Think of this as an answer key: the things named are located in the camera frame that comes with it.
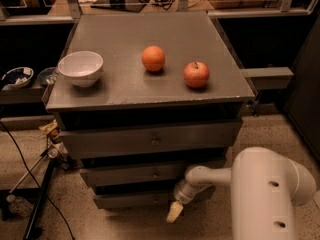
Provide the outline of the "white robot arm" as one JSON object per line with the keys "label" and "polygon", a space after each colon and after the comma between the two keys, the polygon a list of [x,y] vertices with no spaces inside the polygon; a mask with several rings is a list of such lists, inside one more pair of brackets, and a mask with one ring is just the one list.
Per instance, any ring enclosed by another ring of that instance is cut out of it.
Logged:
{"label": "white robot arm", "polygon": [[251,147],[230,168],[188,167],[174,189],[166,221],[175,222],[185,205],[213,185],[231,189],[233,240],[298,240],[294,208],[316,194],[315,179],[303,165]]}

